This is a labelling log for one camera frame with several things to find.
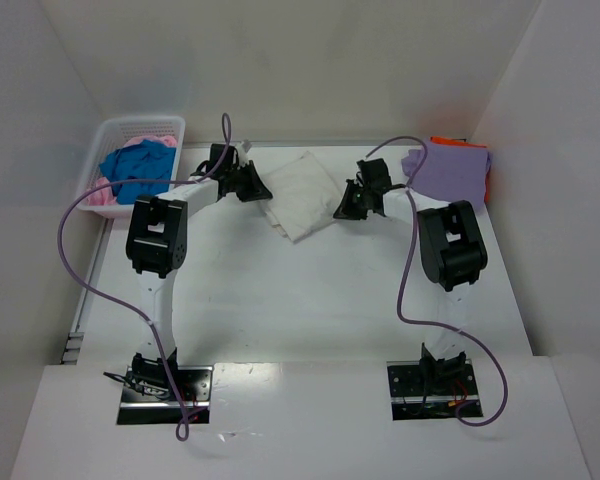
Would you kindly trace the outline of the white t shirt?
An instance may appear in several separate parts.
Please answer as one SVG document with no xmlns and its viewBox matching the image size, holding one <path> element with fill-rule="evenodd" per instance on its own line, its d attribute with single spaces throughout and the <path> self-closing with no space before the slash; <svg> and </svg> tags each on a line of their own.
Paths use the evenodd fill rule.
<svg viewBox="0 0 600 480">
<path fill-rule="evenodd" d="M 260 206 L 269 224 L 292 243 L 333 222 L 342 191 L 309 151 L 271 173 L 264 184 L 272 198 Z"/>
</svg>

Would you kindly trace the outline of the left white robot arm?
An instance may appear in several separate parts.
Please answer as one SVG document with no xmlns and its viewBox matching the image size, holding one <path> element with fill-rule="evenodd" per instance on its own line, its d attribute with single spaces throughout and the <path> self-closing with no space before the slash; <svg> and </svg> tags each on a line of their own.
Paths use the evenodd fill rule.
<svg viewBox="0 0 600 480">
<path fill-rule="evenodd" d="M 126 255 L 139 278 L 139 310 L 149 327 L 126 376 L 126 382 L 136 388 L 148 387 L 160 396 L 176 390 L 173 296 L 178 269 L 187 255 L 189 218 L 229 194 L 243 203 L 273 198 L 248 158 L 250 149 L 247 140 L 236 146 L 213 144 L 210 158 L 185 184 L 157 196 L 141 195 L 135 201 Z"/>
</svg>

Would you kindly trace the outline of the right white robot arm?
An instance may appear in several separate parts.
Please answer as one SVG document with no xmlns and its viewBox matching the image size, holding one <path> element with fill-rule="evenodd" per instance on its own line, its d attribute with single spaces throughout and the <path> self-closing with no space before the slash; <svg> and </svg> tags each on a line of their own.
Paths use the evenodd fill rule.
<svg viewBox="0 0 600 480">
<path fill-rule="evenodd" d="M 460 374 L 466 363 L 462 344 L 466 323 L 466 299 L 470 287 L 486 268 L 488 256 L 470 202 L 445 202 L 392 182 L 384 160 L 360 160 L 356 177 L 346 181 L 344 196 L 333 217 L 365 220 L 370 213 L 399 220 L 411 227 L 407 260 L 399 285 L 396 311 L 412 326 L 434 328 L 422 343 L 419 365 L 429 382 Z M 444 295 L 435 320 L 416 320 L 403 311 L 408 275 L 415 255 L 426 278 Z"/>
</svg>

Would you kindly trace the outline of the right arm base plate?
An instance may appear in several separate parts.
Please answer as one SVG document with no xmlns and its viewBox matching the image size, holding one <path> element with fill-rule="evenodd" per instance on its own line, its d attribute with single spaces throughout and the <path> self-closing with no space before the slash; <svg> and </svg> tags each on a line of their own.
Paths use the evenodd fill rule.
<svg viewBox="0 0 600 480">
<path fill-rule="evenodd" d="M 387 377 L 393 421 L 453 419 L 458 407 L 462 417 L 483 416 L 470 361 L 462 373 L 428 386 L 417 362 L 390 362 Z"/>
</svg>

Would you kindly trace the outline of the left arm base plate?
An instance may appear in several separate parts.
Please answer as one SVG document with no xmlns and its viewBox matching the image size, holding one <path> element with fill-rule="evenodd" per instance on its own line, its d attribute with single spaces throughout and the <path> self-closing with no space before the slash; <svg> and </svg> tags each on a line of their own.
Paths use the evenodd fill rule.
<svg viewBox="0 0 600 480">
<path fill-rule="evenodd" d="M 182 418 L 176 395 L 169 384 L 154 386 L 127 375 L 110 375 L 122 385 L 116 423 L 123 426 L 176 425 Z M 179 395 L 189 415 L 190 425 L 208 424 L 213 368 L 211 366 L 181 367 L 175 375 Z"/>
</svg>

